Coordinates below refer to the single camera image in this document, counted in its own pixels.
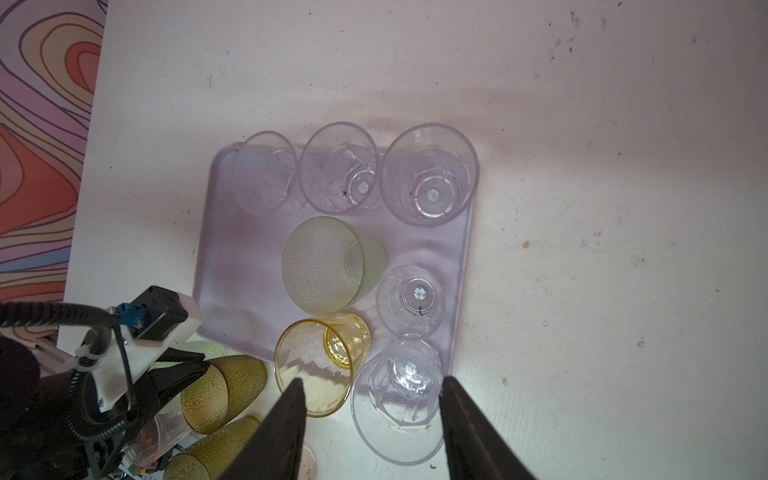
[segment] tray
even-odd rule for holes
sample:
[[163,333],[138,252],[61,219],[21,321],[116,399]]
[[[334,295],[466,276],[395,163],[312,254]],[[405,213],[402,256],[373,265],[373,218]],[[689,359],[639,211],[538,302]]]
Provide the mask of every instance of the tray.
[[[236,145],[225,147],[210,167],[194,279],[194,299],[204,318],[197,332],[272,362],[280,334],[291,323],[311,318],[290,299],[283,285],[283,247],[304,220],[321,214],[309,205],[288,217],[247,213],[231,189],[236,155]],[[418,265],[438,279],[445,292],[445,318],[426,341],[438,350],[443,372],[450,373],[472,207],[436,228],[410,227],[386,208],[369,216],[340,218],[384,246],[388,271]],[[395,339],[376,313],[376,289],[346,311],[361,316],[371,330],[369,358]]]

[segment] table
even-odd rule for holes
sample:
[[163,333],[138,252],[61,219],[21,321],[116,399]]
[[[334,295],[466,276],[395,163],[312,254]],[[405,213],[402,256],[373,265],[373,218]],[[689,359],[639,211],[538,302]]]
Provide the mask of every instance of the table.
[[[191,293],[223,146],[338,120],[386,146],[442,121],[482,165],[453,372],[522,461],[768,478],[766,18],[746,0],[112,0],[65,299]],[[318,478],[447,477],[444,452],[377,459],[348,406],[307,428]]]

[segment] textured yellow cup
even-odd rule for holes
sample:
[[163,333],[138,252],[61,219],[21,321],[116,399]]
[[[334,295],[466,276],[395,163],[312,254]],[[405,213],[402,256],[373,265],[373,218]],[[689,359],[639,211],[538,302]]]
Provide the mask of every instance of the textured yellow cup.
[[232,465],[261,422],[245,416],[215,431],[173,457],[165,480],[216,480]]
[[264,390],[266,366],[248,355],[222,356],[181,393],[181,411],[189,426],[209,435],[238,416]]

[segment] wavy line pattern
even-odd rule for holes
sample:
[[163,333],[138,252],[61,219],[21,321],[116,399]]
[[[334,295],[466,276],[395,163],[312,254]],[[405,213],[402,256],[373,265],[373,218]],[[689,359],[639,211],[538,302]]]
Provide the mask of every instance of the wavy line pattern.
[[0,301],[63,300],[107,2],[0,11]]

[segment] purple tray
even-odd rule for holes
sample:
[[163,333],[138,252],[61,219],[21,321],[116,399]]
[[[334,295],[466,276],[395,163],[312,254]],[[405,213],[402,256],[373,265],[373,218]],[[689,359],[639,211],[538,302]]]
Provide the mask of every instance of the purple tray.
[[[283,285],[283,246],[299,224],[320,213],[309,205],[288,217],[247,213],[231,189],[236,153],[237,146],[220,150],[210,167],[194,279],[194,299],[204,318],[197,332],[272,362],[280,334],[291,323],[312,317],[290,299]],[[426,341],[439,351],[445,374],[453,360],[471,218],[472,207],[436,228],[410,227],[386,208],[369,216],[342,217],[381,242],[389,260],[387,270],[418,265],[442,285],[445,318]],[[376,289],[346,311],[360,315],[371,330],[369,358],[395,339],[376,313]]]

